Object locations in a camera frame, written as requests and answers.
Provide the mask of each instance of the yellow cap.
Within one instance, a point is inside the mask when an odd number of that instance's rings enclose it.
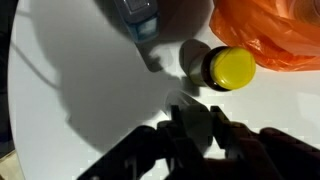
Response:
[[[256,72],[252,54],[243,48],[227,48],[217,54],[210,66],[212,79],[229,90],[247,85]]]

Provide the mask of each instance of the dark object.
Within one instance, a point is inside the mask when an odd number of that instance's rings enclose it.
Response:
[[[159,34],[156,0],[114,0],[124,24],[136,43],[154,39]]]
[[[8,110],[8,54],[18,0],[0,0],[0,158],[14,150]]]
[[[277,129],[256,134],[230,122],[217,106],[171,105],[170,115],[157,130],[135,129],[78,180],[140,179],[163,158],[168,180],[320,179],[320,151]],[[197,132],[197,123],[210,131]],[[209,147],[213,137],[226,150],[225,160],[203,158],[203,145]]]

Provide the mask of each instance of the plastic bottle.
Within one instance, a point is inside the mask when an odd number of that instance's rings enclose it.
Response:
[[[218,47],[195,58],[188,71],[198,86],[230,91],[246,86],[254,77],[256,63],[252,54],[239,47]]]

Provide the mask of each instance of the table surface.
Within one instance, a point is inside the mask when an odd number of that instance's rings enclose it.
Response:
[[[218,105],[256,132],[275,127],[320,147],[320,72],[257,67],[253,81],[236,91],[190,88],[179,63],[183,43],[222,45],[208,27],[212,1],[171,7],[177,11],[162,35],[138,48],[112,7],[102,0],[20,1],[9,107],[26,179],[76,179],[135,127],[166,120],[162,110],[171,90]],[[206,156],[222,158],[223,151],[214,144]],[[159,161],[144,179],[166,173]]]

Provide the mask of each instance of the orange plastic bag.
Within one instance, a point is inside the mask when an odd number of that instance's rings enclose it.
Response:
[[[320,70],[320,26],[282,16],[279,7],[287,1],[217,0],[210,27],[225,44],[251,51],[263,67]]]

